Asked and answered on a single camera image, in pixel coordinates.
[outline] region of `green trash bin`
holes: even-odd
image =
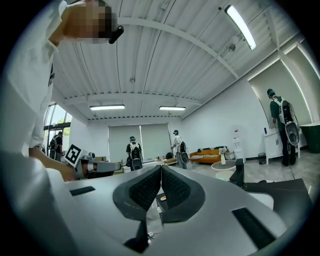
[[[320,122],[300,125],[312,153],[320,153]]]

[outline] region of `white cabinet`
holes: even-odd
[[[269,130],[268,133],[263,134],[263,136],[265,145],[266,164],[268,165],[270,158],[278,158],[283,156],[283,145],[281,142],[280,135],[277,133],[276,129]],[[295,152],[298,153],[298,158],[300,158],[300,147],[301,144],[299,142],[298,147],[295,149]]]

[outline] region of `white wall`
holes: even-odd
[[[72,117],[69,135],[69,145],[74,144],[77,147],[93,152],[97,157],[106,157],[109,159],[108,153],[108,125],[112,126],[128,126],[128,125],[149,125],[149,124],[169,124],[170,138],[174,130],[182,130],[181,121],[174,117],[155,117],[155,118],[133,118],[129,120],[115,119],[111,121],[93,121],[88,125],[83,124],[75,117]]]
[[[199,148],[227,146],[233,149],[234,129],[239,129],[246,158],[265,151],[264,110],[246,79],[240,79],[205,106],[182,120],[182,136],[189,153]]]
[[[93,152],[97,157],[108,159],[108,126],[88,124],[84,125],[76,118],[72,118],[69,135],[69,145],[74,144],[87,152]]]

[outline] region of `ceiling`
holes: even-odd
[[[290,19],[265,0],[106,2],[124,27],[117,42],[63,41],[53,61],[55,90],[64,105],[85,120],[184,118],[298,33]],[[240,39],[224,12],[228,5],[248,24],[255,50]],[[235,51],[229,51],[231,43]],[[89,108],[111,104],[124,104],[125,109]],[[186,110],[169,112],[160,106]]]

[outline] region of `gray panel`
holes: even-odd
[[[122,244],[136,236],[139,221],[125,218],[113,202],[120,184],[153,167],[125,174],[64,182],[53,169],[20,154],[1,153],[6,168],[1,176],[15,213],[32,234],[57,255],[137,255]],[[280,217],[247,192],[231,183],[170,167],[201,184],[205,202],[185,222],[164,224],[161,235],[143,253],[163,255],[249,255],[256,246],[232,214],[247,208],[276,238],[286,231]],[[70,190],[95,190],[72,196]]]

